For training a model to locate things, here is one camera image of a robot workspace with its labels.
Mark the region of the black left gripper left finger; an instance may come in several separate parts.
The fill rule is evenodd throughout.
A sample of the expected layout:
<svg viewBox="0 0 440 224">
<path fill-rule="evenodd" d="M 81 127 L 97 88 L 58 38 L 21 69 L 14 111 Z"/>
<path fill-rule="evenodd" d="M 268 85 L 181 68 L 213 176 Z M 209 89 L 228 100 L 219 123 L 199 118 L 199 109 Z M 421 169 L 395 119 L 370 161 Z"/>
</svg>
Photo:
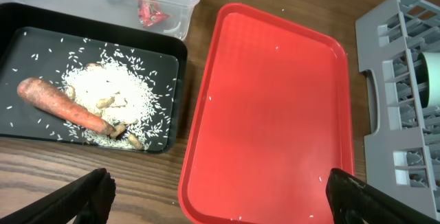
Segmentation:
<svg viewBox="0 0 440 224">
<path fill-rule="evenodd" d="M 1 218 L 1 223 L 106 223 L 115 197 L 115 180 L 98 168 Z"/>
</svg>

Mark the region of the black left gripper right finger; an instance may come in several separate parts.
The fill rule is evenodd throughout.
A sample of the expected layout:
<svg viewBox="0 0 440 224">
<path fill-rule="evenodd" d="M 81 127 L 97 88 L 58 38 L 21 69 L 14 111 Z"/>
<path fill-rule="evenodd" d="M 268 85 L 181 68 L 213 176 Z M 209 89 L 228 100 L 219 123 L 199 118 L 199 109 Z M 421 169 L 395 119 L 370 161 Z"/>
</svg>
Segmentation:
<svg viewBox="0 0 440 224">
<path fill-rule="evenodd" d="M 326 196 L 338 224 L 439 224 L 339 168 L 330 171 Z"/>
</svg>

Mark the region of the orange carrot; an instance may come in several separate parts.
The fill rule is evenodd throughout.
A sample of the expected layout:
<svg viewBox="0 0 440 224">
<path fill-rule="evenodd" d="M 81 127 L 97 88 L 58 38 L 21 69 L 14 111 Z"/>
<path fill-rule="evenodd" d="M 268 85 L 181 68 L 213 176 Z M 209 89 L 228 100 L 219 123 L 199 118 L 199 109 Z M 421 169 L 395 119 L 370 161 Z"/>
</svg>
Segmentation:
<svg viewBox="0 0 440 224">
<path fill-rule="evenodd" d="M 110 123 L 76 104 L 63 92 L 40 78 L 22 80 L 17 87 L 17 93 L 32 106 L 101 135 L 110 135 L 115 131 Z"/>
</svg>

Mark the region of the red snack wrapper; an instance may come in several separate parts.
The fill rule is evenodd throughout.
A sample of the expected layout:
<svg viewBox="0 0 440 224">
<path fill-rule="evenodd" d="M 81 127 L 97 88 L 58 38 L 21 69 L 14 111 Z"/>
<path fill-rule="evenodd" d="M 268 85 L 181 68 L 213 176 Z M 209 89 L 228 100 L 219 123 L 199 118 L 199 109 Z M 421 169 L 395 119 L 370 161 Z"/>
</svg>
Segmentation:
<svg viewBox="0 0 440 224">
<path fill-rule="evenodd" d="M 162 12 L 159 4 L 151 0 L 139 0 L 138 15 L 143 27 L 150 27 L 165 21 L 169 15 Z"/>
</svg>

